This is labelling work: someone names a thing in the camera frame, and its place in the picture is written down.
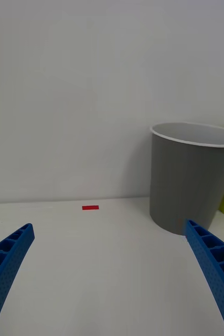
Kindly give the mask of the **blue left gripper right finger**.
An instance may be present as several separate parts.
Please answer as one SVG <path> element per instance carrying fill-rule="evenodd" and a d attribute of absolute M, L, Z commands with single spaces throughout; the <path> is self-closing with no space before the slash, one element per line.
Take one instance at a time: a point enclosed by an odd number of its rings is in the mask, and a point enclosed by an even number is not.
<path fill-rule="evenodd" d="M 184 231 L 224 320 L 224 242 L 192 220 Z"/>

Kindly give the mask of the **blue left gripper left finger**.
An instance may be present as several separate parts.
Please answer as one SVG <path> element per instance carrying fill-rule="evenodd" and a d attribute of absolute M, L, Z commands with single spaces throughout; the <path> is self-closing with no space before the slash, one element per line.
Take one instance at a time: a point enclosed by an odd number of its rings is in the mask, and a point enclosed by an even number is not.
<path fill-rule="evenodd" d="M 0 242 L 0 312 L 34 239 L 33 225 L 28 223 Z"/>

